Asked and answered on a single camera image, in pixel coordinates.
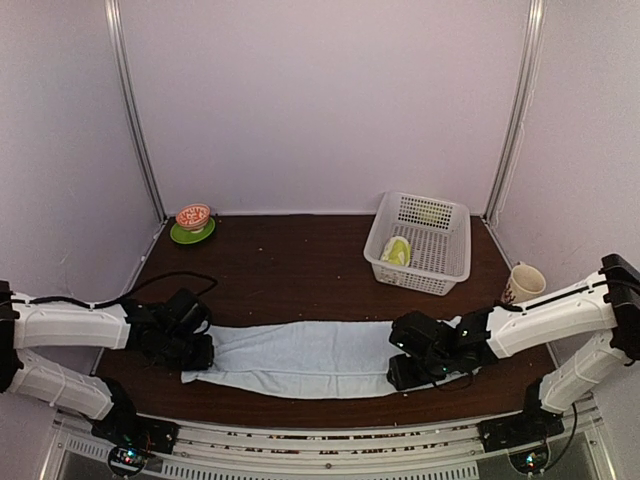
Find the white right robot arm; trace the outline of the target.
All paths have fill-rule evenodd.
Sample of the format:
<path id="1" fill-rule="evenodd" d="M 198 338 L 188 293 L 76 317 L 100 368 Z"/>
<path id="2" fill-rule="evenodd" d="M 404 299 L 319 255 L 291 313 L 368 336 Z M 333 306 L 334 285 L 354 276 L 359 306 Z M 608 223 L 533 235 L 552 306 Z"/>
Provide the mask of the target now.
<path id="1" fill-rule="evenodd" d="M 531 385 L 513 419 L 519 440 L 535 440 L 551 417 L 569 409 L 619 366 L 639 360 L 639 272 L 609 254 L 584 280 L 519 304 L 496 303 L 452 323 L 413 311 L 393 321 L 388 382 L 398 391 L 436 386 L 521 351 L 577 334 L 592 338 L 554 372 Z"/>

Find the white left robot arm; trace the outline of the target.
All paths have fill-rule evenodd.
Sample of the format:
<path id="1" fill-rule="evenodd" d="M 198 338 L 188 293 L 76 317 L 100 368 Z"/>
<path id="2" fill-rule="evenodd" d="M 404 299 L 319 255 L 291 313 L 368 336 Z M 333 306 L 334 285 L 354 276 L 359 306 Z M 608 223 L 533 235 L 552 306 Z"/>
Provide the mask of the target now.
<path id="1" fill-rule="evenodd" d="M 123 444 L 144 433 L 126 394 L 107 381 L 66 368 L 35 353 L 37 347 L 88 346 L 133 350 L 178 371 L 213 364 L 209 308 L 196 294 L 178 290 L 168 301 L 142 303 L 129 296 L 103 303 L 52 296 L 35 298 L 1 284 L 1 390 L 75 411 Z"/>

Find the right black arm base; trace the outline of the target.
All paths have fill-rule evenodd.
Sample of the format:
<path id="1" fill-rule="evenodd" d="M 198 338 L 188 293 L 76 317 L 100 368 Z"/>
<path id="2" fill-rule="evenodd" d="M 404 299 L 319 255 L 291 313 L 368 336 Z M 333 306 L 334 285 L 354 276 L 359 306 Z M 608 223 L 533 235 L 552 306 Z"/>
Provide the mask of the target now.
<path id="1" fill-rule="evenodd" d="M 527 387 L 520 413 L 484 420 L 477 425 L 485 452 L 543 441 L 564 432 L 563 416 L 542 409 L 541 383 L 539 378 Z"/>

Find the light blue towel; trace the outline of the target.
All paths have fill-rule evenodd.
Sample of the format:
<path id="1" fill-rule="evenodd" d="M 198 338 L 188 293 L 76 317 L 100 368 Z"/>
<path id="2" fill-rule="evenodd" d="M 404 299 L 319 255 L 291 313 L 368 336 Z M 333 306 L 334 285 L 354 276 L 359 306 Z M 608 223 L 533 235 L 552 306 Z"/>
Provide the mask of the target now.
<path id="1" fill-rule="evenodd" d="M 361 399 L 396 392 L 386 378 L 401 350 L 389 321 L 297 321 L 243 328 L 212 326 L 211 367 L 181 382 L 208 382 L 294 400 Z"/>

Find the white plastic basket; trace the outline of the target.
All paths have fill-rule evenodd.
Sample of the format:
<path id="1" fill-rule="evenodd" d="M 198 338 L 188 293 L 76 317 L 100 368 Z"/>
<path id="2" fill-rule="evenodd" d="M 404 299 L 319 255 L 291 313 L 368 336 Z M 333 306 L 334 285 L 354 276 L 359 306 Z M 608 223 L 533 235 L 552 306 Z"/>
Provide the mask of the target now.
<path id="1" fill-rule="evenodd" d="M 408 264 L 383 259 L 389 242 L 402 238 Z M 364 250 L 375 279 L 383 284 L 444 296 L 471 271 L 471 219 L 459 203 L 409 193 L 383 195 Z"/>

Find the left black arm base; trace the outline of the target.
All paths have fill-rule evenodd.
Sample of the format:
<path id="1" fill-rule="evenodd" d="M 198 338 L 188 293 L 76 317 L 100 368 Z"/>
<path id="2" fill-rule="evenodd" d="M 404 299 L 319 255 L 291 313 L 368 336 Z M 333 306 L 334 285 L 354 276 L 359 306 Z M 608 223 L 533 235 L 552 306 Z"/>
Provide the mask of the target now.
<path id="1" fill-rule="evenodd" d="M 171 454 L 179 433 L 175 422 L 140 416 L 122 387 L 110 378 L 103 379 L 113 406 L 101 420 L 90 419 L 91 433 L 116 446 L 144 452 Z"/>

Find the green patterned towel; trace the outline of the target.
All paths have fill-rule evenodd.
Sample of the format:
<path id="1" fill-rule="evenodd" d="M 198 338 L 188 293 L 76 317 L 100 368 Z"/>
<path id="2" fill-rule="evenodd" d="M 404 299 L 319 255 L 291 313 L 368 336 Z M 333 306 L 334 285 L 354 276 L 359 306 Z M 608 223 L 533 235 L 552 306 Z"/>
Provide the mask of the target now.
<path id="1" fill-rule="evenodd" d="M 380 256 L 382 262 L 407 267 L 411 261 L 411 245 L 403 236 L 393 236 L 385 244 Z"/>

